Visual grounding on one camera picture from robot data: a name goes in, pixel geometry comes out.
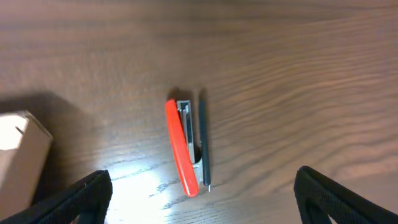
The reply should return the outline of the open cardboard box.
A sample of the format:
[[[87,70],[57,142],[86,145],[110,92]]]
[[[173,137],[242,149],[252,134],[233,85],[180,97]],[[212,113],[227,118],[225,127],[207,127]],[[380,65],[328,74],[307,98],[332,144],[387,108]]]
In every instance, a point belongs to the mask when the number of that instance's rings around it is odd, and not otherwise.
[[[30,206],[52,135],[28,111],[1,114],[1,218]]]

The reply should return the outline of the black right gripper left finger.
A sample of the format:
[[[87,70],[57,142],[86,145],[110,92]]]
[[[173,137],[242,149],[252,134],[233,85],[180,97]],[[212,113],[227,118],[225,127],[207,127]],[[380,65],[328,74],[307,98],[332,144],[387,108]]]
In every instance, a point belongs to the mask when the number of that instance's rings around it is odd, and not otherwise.
[[[2,224],[103,224],[113,193],[109,172],[97,170],[69,188],[1,221]]]

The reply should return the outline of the red black stapler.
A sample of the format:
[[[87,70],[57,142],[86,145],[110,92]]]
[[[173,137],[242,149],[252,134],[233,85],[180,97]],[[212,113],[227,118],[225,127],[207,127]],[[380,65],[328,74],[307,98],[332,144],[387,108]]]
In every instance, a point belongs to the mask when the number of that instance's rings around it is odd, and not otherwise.
[[[200,157],[195,154],[192,104],[189,100],[170,99],[165,103],[165,115],[178,176],[185,195],[196,197],[200,184],[211,189],[210,154],[206,119],[206,103],[198,105]]]

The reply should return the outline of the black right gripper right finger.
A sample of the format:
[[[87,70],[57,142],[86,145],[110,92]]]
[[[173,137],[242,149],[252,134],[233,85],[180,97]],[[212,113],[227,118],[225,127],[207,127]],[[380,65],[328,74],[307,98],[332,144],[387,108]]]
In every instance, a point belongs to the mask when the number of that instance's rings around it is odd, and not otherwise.
[[[296,173],[294,193],[301,221],[327,223],[397,223],[397,214],[354,193],[309,166]]]

